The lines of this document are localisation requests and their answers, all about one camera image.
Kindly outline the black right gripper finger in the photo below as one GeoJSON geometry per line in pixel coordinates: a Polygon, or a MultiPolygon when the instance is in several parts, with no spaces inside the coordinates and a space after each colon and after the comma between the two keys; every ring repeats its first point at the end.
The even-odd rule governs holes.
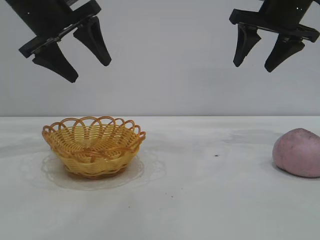
{"type": "Polygon", "coordinates": [[[304,47],[302,37],[279,34],[270,55],[265,61],[265,69],[271,73],[286,59],[302,51],[304,47]]]}
{"type": "Polygon", "coordinates": [[[246,24],[237,25],[238,35],[233,63],[239,67],[252,48],[261,40],[258,28],[246,24]]]}

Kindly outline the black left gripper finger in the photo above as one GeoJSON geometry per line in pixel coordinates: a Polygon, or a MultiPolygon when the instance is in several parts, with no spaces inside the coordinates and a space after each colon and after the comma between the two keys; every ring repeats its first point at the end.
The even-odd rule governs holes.
{"type": "Polygon", "coordinates": [[[75,83],[79,77],[77,71],[65,58],[56,42],[42,47],[34,54],[32,62],[57,73],[70,83],[75,83]]]}
{"type": "Polygon", "coordinates": [[[108,66],[112,58],[102,36],[100,21],[97,16],[88,18],[79,25],[73,36],[85,45],[104,66],[108,66]]]}

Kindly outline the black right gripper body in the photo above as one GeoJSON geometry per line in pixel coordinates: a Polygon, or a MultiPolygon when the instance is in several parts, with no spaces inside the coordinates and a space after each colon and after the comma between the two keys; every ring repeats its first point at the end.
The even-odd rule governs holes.
{"type": "Polygon", "coordinates": [[[259,11],[234,9],[229,17],[233,25],[241,24],[254,29],[295,36],[316,42],[320,33],[300,24],[313,0],[265,0],[259,11]]]}

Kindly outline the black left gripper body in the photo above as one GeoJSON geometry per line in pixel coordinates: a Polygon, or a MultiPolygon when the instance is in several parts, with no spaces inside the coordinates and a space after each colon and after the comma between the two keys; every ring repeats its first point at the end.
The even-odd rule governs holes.
{"type": "Polygon", "coordinates": [[[56,38],[62,38],[85,20],[97,15],[101,7],[95,0],[73,10],[70,0],[10,0],[9,6],[35,34],[20,53],[28,58],[36,49],[56,38]]]}

